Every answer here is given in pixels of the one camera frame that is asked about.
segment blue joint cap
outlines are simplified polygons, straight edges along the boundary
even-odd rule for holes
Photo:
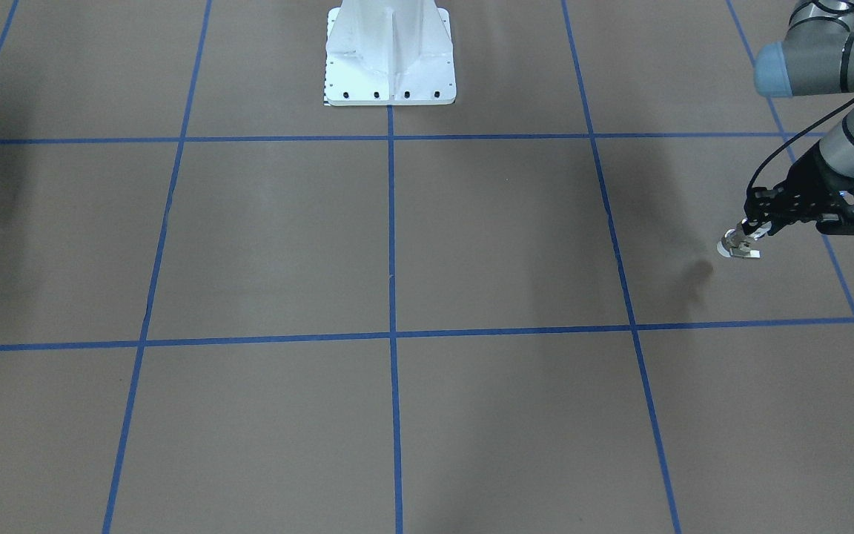
[[[753,84],[756,92],[772,98],[792,98],[790,72],[786,68],[783,43],[767,44],[756,56],[753,67]]]

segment grid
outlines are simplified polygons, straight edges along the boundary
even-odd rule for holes
[[[7,19],[4,21],[2,33],[0,35],[0,52],[4,42],[7,40],[15,11],[19,6],[20,0],[13,0]],[[729,11],[729,16],[732,17],[735,23],[736,30],[739,33],[741,44],[745,48],[750,63],[755,61],[752,53],[752,48],[749,46],[747,35],[745,34],[742,23],[740,23],[738,14],[732,0],[725,0],[726,8]],[[661,466],[661,477],[663,480],[664,489],[667,494],[667,501],[670,507],[671,520],[675,533],[681,531],[681,520],[679,520],[678,503],[675,501],[674,491],[672,489],[670,476],[668,473],[667,456],[665,454],[665,440],[661,436],[660,428],[658,428],[658,419],[655,414],[655,402],[652,392],[651,379],[648,376],[647,369],[644,363],[643,349],[641,348],[641,332],[651,331],[667,331],[667,330],[692,330],[692,329],[724,329],[724,328],[755,328],[755,327],[785,327],[785,326],[804,326],[804,325],[837,325],[837,324],[854,324],[854,299],[852,297],[850,287],[845,280],[841,271],[840,263],[837,254],[833,249],[833,245],[828,240],[828,237],[823,236],[824,247],[827,250],[828,257],[833,263],[833,269],[837,274],[837,278],[841,284],[841,290],[844,293],[845,300],[851,310],[851,317],[806,317],[795,319],[768,319],[768,320],[742,320],[742,321],[707,321],[707,322],[678,322],[678,323],[641,323],[635,317],[634,308],[631,301],[631,294],[628,288],[628,280],[626,276],[626,268],[624,268],[623,258],[621,257],[620,246],[615,227],[613,215],[613,206],[608,197],[606,183],[604,183],[602,158],[600,158],[600,150],[597,143],[598,139],[626,139],[626,138],[746,138],[747,136],[759,136],[759,138],[779,138],[789,139],[792,132],[786,132],[783,128],[782,121],[777,113],[776,107],[772,100],[767,99],[769,110],[772,112],[772,117],[777,125],[776,132],[633,132],[633,133],[602,133],[596,132],[592,124],[591,111],[589,108],[589,97],[587,97],[587,83],[583,78],[582,70],[580,69],[580,61],[578,50],[576,48],[575,38],[573,35],[572,18],[569,16],[569,7],[566,0],[560,0],[562,4],[563,17],[565,17],[567,39],[569,40],[569,49],[572,52],[573,65],[578,89],[580,92],[580,100],[582,100],[582,112],[586,131],[580,133],[563,133],[563,134],[472,134],[472,135],[399,135],[394,132],[394,111],[393,108],[386,109],[387,135],[342,135],[342,136],[188,136],[190,117],[193,109],[193,94],[196,90],[196,81],[199,77],[200,63],[205,51],[207,28],[210,19],[211,6],[213,0],[207,0],[203,14],[203,20],[199,32],[199,43],[196,48],[196,60],[193,64],[193,73],[190,81],[190,87],[187,92],[186,105],[183,113],[183,121],[179,136],[128,136],[127,138],[69,138],[69,139],[0,139],[0,145],[104,145],[105,143],[154,143],[168,142],[176,143],[176,158],[173,162],[173,171],[170,178],[170,185],[167,193],[166,203],[164,204],[162,225],[159,231],[159,240],[157,240],[155,260],[153,261],[153,271],[151,275],[150,286],[147,291],[146,311],[142,321],[142,330],[138,339],[126,339],[115,341],[85,341],[85,342],[67,342],[67,343],[27,343],[27,344],[7,344],[0,345],[0,352],[23,352],[23,351],[38,351],[39,349],[50,349],[51,351],[61,351],[61,349],[109,349],[109,348],[126,348],[135,349],[136,355],[133,361],[133,374],[130,382],[128,393],[128,402],[125,407],[125,416],[123,416],[121,436],[119,436],[118,452],[116,453],[116,462],[111,482],[111,487],[108,493],[107,507],[104,521],[104,531],[110,532],[114,517],[114,507],[116,501],[116,493],[118,492],[119,477],[123,463],[125,462],[126,446],[128,446],[128,432],[130,421],[133,415],[133,402],[135,402],[136,393],[139,388],[140,369],[142,368],[142,359],[145,349],[148,347],[177,347],[177,346],[206,346],[206,345],[237,345],[237,344],[270,344],[270,343],[297,343],[309,341],[344,341],[344,340],[362,340],[362,339],[382,339],[388,340],[390,343],[390,366],[391,366],[391,381],[392,381],[392,408],[393,408],[393,430],[394,430],[394,520],[396,521],[396,530],[401,533],[403,531],[403,474],[401,473],[401,413],[400,413],[400,388],[399,378],[397,377],[397,341],[404,338],[427,338],[427,337],[494,337],[494,335],[529,335],[529,334],[589,334],[590,332],[630,332],[631,339],[634,345],[635,355],[640,369],[641,382],[643,382],[643,390],[645,401],[647,403],[648,417],[653,430],[655,439],[655,448],[658,453],[658,462]],[[819,132],[807,134],[809,136],[821,136]],[[595,168],[599,180],[600,192],[602,192],[603,207],[607,215],[607,227],[614,250],[618,274],[620,278],[621,295],[623,295],[624,306],[626,307],[627,324],[614,325],[582,325],[574,327],[541,327],[541,328],[504,328],[504,329],[464,329],[464,330],[421,330],[421,331],[400,331],[397,328],[397,287],[396,287],[396,229],[394,229],[394,220],[396,219],[396,206],[394,206],[394,146],[397,142],[407,141],[467,141],[467,139],[587,139],[590,144],[592,156],[594,158]],[[173,193],[175,192],[177,180],[179,180],[180,163],[183,155],[183,150],[186,143],[199,142],[356,142],[356,141],[376,141],[386,142],[387,144],[387,195],[388,195],[388,230],[389,230],[389,329],[386,332],[346,332],[345,334],[303,334],[303,335],[265,335],[264,337],[210,337],[210,338],[173,338],[173,339],[153,339],[148,337],[150,321],[153,314],[153,302],[155,302],[156,285],[159,279],[160,265],[162,264],[163,254],[165,254],[165,244],[168,231],[168,218],[171,206],[173,204]],[[795,161],[795,155],[792,149],[789,149],[790,159]]]

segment white metal bracket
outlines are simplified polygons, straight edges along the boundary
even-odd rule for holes
[[[457,98],[450,13],[434,0],[343,0],[328,13],[327,105],[440,105]]]

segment black cable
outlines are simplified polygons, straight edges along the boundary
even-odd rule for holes
[[[812,125],[807,126],[806,129],[793,136],[792,139],[789,139],[789,141],[784,142],[783,145],[780,145],[779,148],[777,148],[776,150],[773,150],[773,153],[770,154],[768,158],[764,159],[764,161],[760,163],[760,166],[756,168],[756,172],[753,173],[753,178],[749,179],[749,184],[747,185],[747,196],[749,196],[753,192],[753,185],[756,183],[756,179],[759,178],[760,173],[763,172],[763,169],[767,168],[767,165],[769,165],[769,163],[772,162],[773,159],[776,158],[776,156],[780,155],[780,152],[783,152],[784,150],[789,148],[790,145],[796,142],[797,139],[803,138],[804,135],[806,135],[810,131],[813,131],[813,129],[816,129],[819,125],[823,124],[823,122],[826,122],[828,121],[828,119],[835,117],[836,115],[845,111],[845,108],[849,108],[853,104],[854,97],[852,97],[850,101],[845,102],[845,104],[840,105],[839,108],[833,109],[833,111],[828,113],[823,118],[818,119],[818,121],[814,122]]]

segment small metal part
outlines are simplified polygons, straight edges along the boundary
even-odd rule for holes
[[[718,241],[718,253],[722,257],[759,260],[760,251],[752,249],[753,241],[766,236],[767,232],[769,232],[769,223],[760,226],[750,234],[747,234],[746,225],[746,219],[736,223],[736,227],[726,231],[721,240]]]

